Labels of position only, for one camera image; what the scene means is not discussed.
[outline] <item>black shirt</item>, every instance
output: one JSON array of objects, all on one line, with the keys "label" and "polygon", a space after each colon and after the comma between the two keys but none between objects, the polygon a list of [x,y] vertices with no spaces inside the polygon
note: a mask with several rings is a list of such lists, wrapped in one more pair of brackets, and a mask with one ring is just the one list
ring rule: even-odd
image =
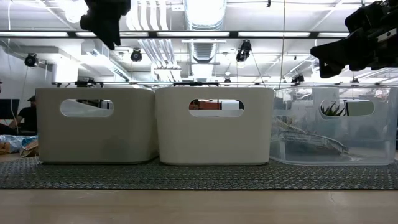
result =
[{"label": "black shirt", "polygon": [[36,107],[24,108],[19,112],[19,115],[25,119],[22,129],[28,131],[37,131],[37,117]]}]

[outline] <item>ceiling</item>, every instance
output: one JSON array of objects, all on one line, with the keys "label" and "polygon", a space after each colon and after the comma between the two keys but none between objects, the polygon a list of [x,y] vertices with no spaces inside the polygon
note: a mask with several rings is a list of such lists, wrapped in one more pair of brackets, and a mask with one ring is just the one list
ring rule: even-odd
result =
[{"label": "ceiling", "polygon": [[[0,30],[81,30],[78,23],[70,23],[65,18],[65,12],[60,5],[62,1],[41,0],[0,0]],[[224,20],[224,30],[263,30],[263,31],[338,31],[347,32],[344,20],[361,5],[361,0],[272,0],[270,8],[266,8],[267,1],[257,0],[228,0]],[[182,0],[167,0],[167,22],[171,30],[185,30]],[[128,30],[126,19],[120,20],[120,30]],[[11,39],[10,46],[54,46],[62,49],[71,57],[85,65],[80,75],[89,75],[96,80],[113,81],[113,74],[104,69],[103,65],[91,63],[81,55],[81,43],[84,39]],[[318,40],[317,44],[325,44],[335,40]],[[311,82],[349,82],[352,77],[369,72],[343,72],[331,80],[320,80],[310,69],[313,60],[309,51],[315,46],[315,40],[262,40],[253,39],[252,54],[243,68],[237,68],[236,49],[242,39],[228,39],[225,44],[218,44],[213,76],[223,80],[226,72],[231,73],[233,82],[261,81],[261,77],[269,82],[279,82],[283,76],[290,81],[294,73],[289,73],[297,67],[304,74],[306,81]],[[188,44],[180,39],[172,39],[177,63],[181,66],[181,76],[186,78],[192,74]],[[150,76],[151,61],[146,54],[141,62],[132,62],[129,58],[132,48],[140,47],[136,39],[122,39],[122,45],[111,58],[135,80],[152,80]],[[395,77],[395,70],[388,70],[375,76],[366,78],[366,82],[378,82],[389,77]]]}]

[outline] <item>computer monitor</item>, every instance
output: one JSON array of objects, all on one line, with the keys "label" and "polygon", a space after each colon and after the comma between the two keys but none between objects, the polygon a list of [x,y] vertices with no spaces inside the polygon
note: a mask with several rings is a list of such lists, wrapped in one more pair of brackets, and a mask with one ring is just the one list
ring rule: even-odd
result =
[{"label": "computer monitor", "polygon": [[0,99],[0,119],[14,119],[11,113],[11,100],[12,100],[12,112],[14,116],[17,116],[19,99]]}]

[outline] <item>wall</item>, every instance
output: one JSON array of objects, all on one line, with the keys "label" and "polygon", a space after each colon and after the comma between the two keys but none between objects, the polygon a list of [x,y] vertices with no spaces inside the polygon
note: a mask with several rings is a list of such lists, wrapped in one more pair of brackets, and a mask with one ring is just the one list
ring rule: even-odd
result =
[{"label": "wall", "polygon": [[19,110],[30,106],[27,100],[35,95],[36,88],[54,87],[51,85],[52,72],[47,72],[45,76],[43,68],[28,68],[23,60],[8,55],[2,47],[0,47],[0,79],[3,82],[0,99],[21,99]]}]

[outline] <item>clear plastic bin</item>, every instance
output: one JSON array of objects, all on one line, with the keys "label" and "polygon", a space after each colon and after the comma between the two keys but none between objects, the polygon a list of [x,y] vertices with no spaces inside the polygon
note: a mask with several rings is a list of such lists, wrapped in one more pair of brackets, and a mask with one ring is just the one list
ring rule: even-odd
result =
[{"label": "clear plastic bin", "polygon": [[376,86],[277,90],[271,158],[302,165],[394,162],[397,92]]}]

